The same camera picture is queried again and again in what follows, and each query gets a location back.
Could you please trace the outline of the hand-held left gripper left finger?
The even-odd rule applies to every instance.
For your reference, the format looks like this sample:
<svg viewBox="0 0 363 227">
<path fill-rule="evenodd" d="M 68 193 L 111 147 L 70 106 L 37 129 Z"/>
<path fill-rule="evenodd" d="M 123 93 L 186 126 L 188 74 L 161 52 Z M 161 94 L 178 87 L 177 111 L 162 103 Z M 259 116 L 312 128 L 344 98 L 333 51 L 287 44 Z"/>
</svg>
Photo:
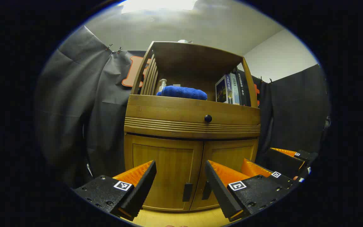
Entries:
<svg viewBox="0 0 363 227">
<path fill-rule="evenodd" d="M 114 177 L 96 177 L 74 191 L 101 210 L 133 221 L 149 194 L 156 173 L 156 162 L 151 160 Z"/>
</svg>

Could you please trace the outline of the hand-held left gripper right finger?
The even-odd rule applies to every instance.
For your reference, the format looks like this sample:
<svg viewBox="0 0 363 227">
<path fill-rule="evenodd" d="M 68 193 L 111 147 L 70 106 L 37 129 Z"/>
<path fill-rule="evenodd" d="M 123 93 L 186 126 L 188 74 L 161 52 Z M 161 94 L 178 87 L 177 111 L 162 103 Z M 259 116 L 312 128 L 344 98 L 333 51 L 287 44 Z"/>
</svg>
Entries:
<svg viewBox="0 0 363 227">
<path fill-rule="evenodd" d="M 271 179 L 248 177 L 211 160 L 206 161 L 205 171 L 207 182 L 230 222 L 271 207 L 291 191 Z"/>
</svg>

